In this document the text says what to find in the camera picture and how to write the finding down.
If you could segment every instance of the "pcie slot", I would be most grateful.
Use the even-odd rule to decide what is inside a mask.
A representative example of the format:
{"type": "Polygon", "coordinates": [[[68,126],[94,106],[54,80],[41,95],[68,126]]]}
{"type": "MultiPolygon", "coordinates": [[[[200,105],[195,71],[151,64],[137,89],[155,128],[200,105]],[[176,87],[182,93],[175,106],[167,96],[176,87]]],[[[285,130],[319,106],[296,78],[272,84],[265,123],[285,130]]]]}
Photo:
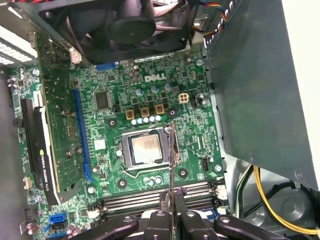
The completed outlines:
{"type": "Polygon", "coordinates": [[[85,127],[84,114],[82,111],[80,91],[78,89],[74,89],[73,95],[74,95],[76,119],[79,126],[79,134],[80,134],[80,139],[82,144],[82,153],[83,153],[83,159],[84,159],[84,162],[83,162],[84,174],[86,179],[88,179],[89,182],[92,183],[94,180],[91,178],[89,146],[87,143],[87,133],[86,133],[86,127],[85,127]]]}
{"type": "Polygon", "coordinates": [[[36,138],[34,132],[34,109],[31,99],[22,98],[20,100],[23,126],[25,131],[26,147],[29,156],[30,171],[34,174],[35,185],[40,188],[41,175],[40,175],[40,165],[38,162],[38,150],[36,146],[36,138]]]}

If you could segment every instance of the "black wire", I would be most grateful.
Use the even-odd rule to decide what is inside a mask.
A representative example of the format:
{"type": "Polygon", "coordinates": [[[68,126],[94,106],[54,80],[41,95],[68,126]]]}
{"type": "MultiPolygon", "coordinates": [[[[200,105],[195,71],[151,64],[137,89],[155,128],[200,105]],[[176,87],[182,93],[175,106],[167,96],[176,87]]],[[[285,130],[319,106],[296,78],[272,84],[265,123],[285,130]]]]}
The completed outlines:
{"type": "MultiPolygon", "coordinates": [[[[277,194],[282,189],[289,188],[289,187],[294,188],[295,184],[293,182],[291,182],[291,181],[290,182],[283,182],[283,183],[280,183],[280,184],[275,184],[275,185],[272,186],[271,190],[269,190],[265,194],[265,198],[267,200],[269,200],[270,198],[272,198],[275,194],[277,194]]],[[[247,211],[245,211],[245,213],[243,214],[243,217],[244,218],[248,217],[250,214],[252,214],[255,211],[257,211],[261,206],[263,206],[263,201],[262,200],[257,202],[254,206],[249,208],[247,211]]]]}
{"type": "Polygon", "coordinates": [[[240,186],[240,189],[239,189],[239,218],[240,219],[243,219],[243,214],[244,214],[244,204],[243,204],[243,199],[242,199],[243,192],[244,192],[245,186],[247,185],[248,180],[253,172],[254,172],[254,166],[251,165],[248,172],[246,173],[246,176],[244,176],[243,184],[240,186]]]}

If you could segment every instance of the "bios chip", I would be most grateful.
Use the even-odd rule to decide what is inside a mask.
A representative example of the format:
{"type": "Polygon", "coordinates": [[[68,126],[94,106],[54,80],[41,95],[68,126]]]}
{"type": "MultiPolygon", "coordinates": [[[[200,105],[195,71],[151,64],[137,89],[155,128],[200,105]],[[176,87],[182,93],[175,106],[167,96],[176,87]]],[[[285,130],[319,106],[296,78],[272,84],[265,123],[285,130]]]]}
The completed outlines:
{"type": "Polygon", "coordinates": [[[111,103],[109,94],[106,91],[97,92],[95,94],[95,103],[98,110],[105,110],[110,108],[111,103]]]}

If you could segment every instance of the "sata port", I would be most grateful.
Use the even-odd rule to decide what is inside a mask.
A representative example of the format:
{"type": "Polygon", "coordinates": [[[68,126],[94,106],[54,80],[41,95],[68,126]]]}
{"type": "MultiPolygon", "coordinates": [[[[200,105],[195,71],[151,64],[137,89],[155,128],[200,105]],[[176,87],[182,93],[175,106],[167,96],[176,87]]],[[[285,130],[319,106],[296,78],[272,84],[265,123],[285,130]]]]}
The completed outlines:
{"type": "Polygon", "coordinates": [[[57,229],[64,229],[68,225],[68,221],[60,222],[60,223],[53,223],[51,225],[52,230],[57,230],[57,229]]]}

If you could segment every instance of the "blue pcie slot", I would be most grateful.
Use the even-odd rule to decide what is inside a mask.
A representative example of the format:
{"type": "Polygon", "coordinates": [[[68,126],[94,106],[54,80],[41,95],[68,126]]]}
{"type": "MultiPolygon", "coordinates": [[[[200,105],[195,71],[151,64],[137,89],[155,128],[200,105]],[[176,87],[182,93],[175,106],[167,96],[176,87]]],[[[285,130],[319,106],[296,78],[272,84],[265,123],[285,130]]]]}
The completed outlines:
{"type": "Polygon", "coordinates": [[[84,159],[84,163],[83,163],[84,174],[86,179],[88,179],[88,181],[92,183],[94,180],[91,178],[89,147],[87,143],[85,119],[82,111],[80,91],[78,89],[74,89],[73,95],[74,95],[74,102],[75,102],[76,119],[79,125],[79,134],[80,134],[81,144],[82,144],[82,153],[83,153],[83,159],[84,159]]]}
{"type": "Polygon", "coordinates": [[[53,239],[53,238],[58,238],[58,237],[64,237],[66,236],[67,234],[65,232],[60,232],[60,233],[54,233],[54,234],[51,234],[48,239],[53,239]]]}
{"type": "Polygon", "coordinates": [[[66,212],[57,213],[57,214],[51,215],[49,217],[49,223],[51,223],[51,224],[62,223],[66,220],[67,220],[67,213],[66,212]]]}

